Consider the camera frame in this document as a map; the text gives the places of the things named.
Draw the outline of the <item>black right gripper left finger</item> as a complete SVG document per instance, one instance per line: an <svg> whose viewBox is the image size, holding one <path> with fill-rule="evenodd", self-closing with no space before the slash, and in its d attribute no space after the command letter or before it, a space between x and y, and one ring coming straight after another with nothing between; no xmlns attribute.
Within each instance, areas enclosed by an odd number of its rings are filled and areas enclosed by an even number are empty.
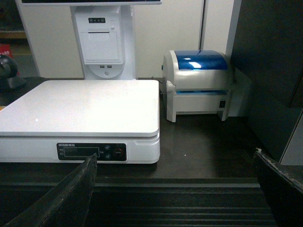
<svg viewBox="0 0 303 227"><path fill-rule="evenodd" d="M54 188L6 227L83 227L97 172L97 155L89 156Z"/></svg>

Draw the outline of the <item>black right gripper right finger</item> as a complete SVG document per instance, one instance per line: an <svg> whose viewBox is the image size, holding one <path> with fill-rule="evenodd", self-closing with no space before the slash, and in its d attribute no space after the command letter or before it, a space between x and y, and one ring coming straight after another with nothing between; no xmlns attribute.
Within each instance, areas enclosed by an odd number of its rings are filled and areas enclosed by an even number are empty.
<svg viewBox="0 0 303 227"><path fill-rule="evenodd" d="M303 167L282 165L257 150L253 156L258 183L279 227L303 225Z"/></svg>

